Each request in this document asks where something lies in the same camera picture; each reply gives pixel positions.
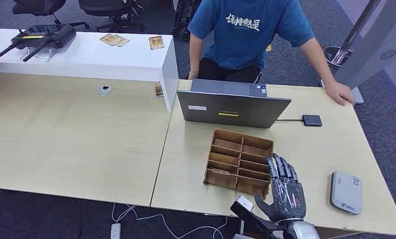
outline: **person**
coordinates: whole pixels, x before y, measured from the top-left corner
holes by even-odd
[[[188,30],[188,79],[258,82],[265,50],[278,34],[302,50],[331,98],[355,103],[349,87],[331,74],[298,0],[202,0]],[[213,30],[214,42],[200,60],[202,40]]]

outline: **white cable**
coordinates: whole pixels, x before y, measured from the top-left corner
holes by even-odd
[[[221,229],[222,227],[224,227],[224,226],[227,224],[227,216],[226,216],[226,222],[225,222],[223,225],[221,225],[221,226],[219,226],[219,227],[217,227],[217,228],[215,228],[215,227],[210,227],[210,226],[203,226],[203,227],[195,228],[195,229],[193,229],[192,231],[190,231],[190,232],[184,234],[183,236],[178,237],[178,236],[176,236],[176,235],[172,232],[172,230],[170,230],[169,226],[167,226],[166,220],[164,219],[164,216],[163,216],[162,214],[156,214],[156,215],[153,215],[153,216],[150,216],[150,217],[138,218],[138,215],[137,215],[136,211],[134,210],[134,208],[136,207],[136,205],[130,206],[130,205],[126,204],[126,205],[128,206],[128,209],[126,209],[122,214],[120,214],[120,216],[117,218],[117,220],[115,220],[115,219],[114,219],[114,216],[113,216],[115,205],[116,205],[116,203],[113,204],[113,210],[112,210],[112,212],[111,212],[111,218],[112,218],[113,221],[115,221],[116,223],[117,223],[118,221],[122,220],[122,218],[124,218],[130,211],[133,211],[134,214],[135,214],[135,219],[136,219],[136,221],[140,221],[140,220],[145,220],[145,219],[150,219],[150,218],[154,218],[154,217],[157,217],[157,216],[161,216],[161,218],[163,219],[163,223],[164,223],[164,225],[166,226],[166,229],[167,229],[167,230],[170,232],[170,234],[172,234],[172,236],[173,236],[174,238],[176,238],[176,239],[184,238],[185,236],[187,236],[187,235],[189,235],[189,234],[191,234],[191,233],[193,233],[193,232],[195,232],[195,231],[197,231],[197,230],[199,230],[199,229],[203,229],[203,228],[210,228],[210,229],[213,229],[213,230],[214,230],[214,232],[212,233],[212,239],[215,239],[214,236],[215,236],[215,233],[216,233],[216,232],[218,232],[218,233],[220,234],[221,239],[224,239],[223,234],[220,232],[219,229]]]
[[[140,9],[142,9],[142,13],[144,13],[144,12],[145,12],[144,8],[141,7],[141,5],[140,5],[136,0],[133,0],[133,1],[136,3],[136,5],[137,5]],[[137,16],[142,16],[142,15],[139,15],[139,14],[136,12],[136,10],[135,10],[134,7],[132,7],[132,9],[134,10],[134,12],[135,12],[135,14],[136,14]]]
[[[117,218],[117,219],[115,219],[114,218],[114,207],[116,206],[116,203],[113,203],[113,210],[111,210],[111,218],[113,219],[113,221],[115,222],[115,223],[118,223],[120,220],[122,220],[131,210],[133,210],[135,207],[136,207],[136,205],[134,205],[134,206],[130,206],[130,205],[128,205],[128,204],[126,204],[129,208],[128,209],[126,209],[123,213],[121,213],[120,214],[120,216]]]

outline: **white router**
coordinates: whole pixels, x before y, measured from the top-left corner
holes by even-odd
[[[331,177],[330,203],[352,215],[360,214],[362,212],[361,179],[335,171]]]

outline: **blue t-shirt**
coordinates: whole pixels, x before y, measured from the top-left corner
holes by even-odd
[[[205,57],[225,69],[263,68],[276,33],[292,47],[314,37],[297,0],[202,0],[188,30],[199,39],[214,30]]]

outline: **printed text on t-shirt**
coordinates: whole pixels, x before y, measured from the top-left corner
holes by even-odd
[[[226,17],[227,19],[227,23],[231,23],[235,26],[245,26],[247,28],[250,29],[254,29],[257,31],[260,31],[260,29],[258,29],[258,27],[260,26],[260,20],[254,20],[252,21],[252,19],[243,19],[241,17],[235,17],[235,15],[233,15],[232,13],[229,14],[228,17]]]

